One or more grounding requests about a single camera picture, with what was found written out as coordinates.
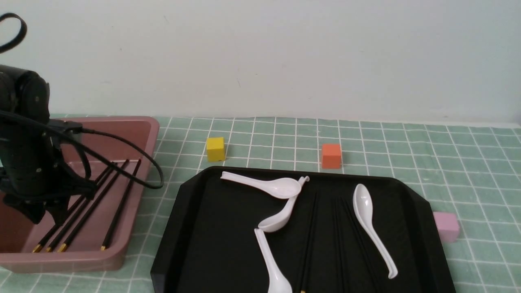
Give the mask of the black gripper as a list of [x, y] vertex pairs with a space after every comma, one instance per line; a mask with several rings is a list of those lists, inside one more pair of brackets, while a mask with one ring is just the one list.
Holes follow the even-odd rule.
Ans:
[[70, 196], [95, 188], [85, 155], [86, 177], [64, 160], [60, 143], [79, 147], [73, 135], [81, 125], [50, 118], [50, 85], [36, 72], [1, 66], [1, 190], [3, 203], [39, 224], [48, 201], [55, 225], [68, 218]]

